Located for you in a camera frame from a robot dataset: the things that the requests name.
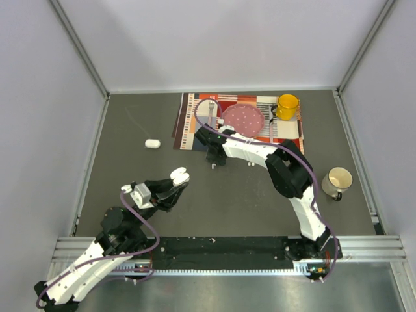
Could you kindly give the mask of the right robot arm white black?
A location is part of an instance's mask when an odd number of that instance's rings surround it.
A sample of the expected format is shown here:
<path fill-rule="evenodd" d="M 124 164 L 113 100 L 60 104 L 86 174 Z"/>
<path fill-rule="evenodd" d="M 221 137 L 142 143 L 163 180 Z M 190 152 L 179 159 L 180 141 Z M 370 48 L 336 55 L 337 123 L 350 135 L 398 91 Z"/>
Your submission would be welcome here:
<path fill-rule="evenodd" d="M 206 125 L 196 131 L 195 137 L 207 147 L 206 159 L 211 164 L 223 166 L 228 158 L 234 158 L 267 169 L 274 188 L 289 200 L 300 225 L 299 239 L 282 239 L 289 259 L 339 257 L 339 240 L 319 213 L 313 169 L 294 142 L 261 142 L 232 129 L 218 132 Z"/>

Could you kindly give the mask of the white charging case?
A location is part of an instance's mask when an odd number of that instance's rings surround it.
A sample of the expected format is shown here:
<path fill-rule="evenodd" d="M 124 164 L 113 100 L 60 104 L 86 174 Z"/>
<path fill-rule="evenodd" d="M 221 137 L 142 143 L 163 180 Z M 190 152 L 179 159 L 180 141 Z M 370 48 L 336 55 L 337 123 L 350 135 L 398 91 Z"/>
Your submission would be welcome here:
<path fill-rule="evenodd" d="M 189 182 L 190 175 L 185 167 L 179 167 L 171 172 L 170 179 L 172 180 L 173 186 L 179 186 Z"/>

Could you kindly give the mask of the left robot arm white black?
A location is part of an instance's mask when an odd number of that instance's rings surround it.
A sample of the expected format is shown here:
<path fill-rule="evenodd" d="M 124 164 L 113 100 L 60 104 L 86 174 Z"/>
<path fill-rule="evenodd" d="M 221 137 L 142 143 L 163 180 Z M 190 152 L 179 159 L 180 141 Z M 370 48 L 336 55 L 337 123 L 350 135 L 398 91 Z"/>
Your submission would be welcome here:
<path fill-rule="evenodd" d="M 65 270 L 35 286 L 36 307 L 44 311 L 75 311 L 85 296 L 110 272 L 159 246 L 161 238 L 148 219 L 169 211 L 189 185 L 188 173 L 168 179 L 130 183 L 121 188 L 122 207 L 111 207 L 102 231 Z"/>

